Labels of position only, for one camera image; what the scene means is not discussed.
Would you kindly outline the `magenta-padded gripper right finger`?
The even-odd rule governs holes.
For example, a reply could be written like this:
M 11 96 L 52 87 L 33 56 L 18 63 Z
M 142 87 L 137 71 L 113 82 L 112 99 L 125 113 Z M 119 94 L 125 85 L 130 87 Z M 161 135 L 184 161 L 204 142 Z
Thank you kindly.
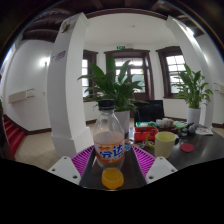
M 155 158 L 153 155 L 137 146 L 133 146 L 132 149 L 147 184 L 153 183 L 177 171 L 177 169 L 162 156 Z

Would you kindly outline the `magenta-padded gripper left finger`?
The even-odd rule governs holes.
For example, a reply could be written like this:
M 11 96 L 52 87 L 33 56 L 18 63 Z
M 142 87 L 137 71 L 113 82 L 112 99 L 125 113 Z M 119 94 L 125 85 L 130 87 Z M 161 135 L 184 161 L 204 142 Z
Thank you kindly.
M 84 181 L 84 175 L 91 171 L 94 157 L 94 146 L 90 146 L 72 157 L 61 157 L 49 172 L 79 185 Z

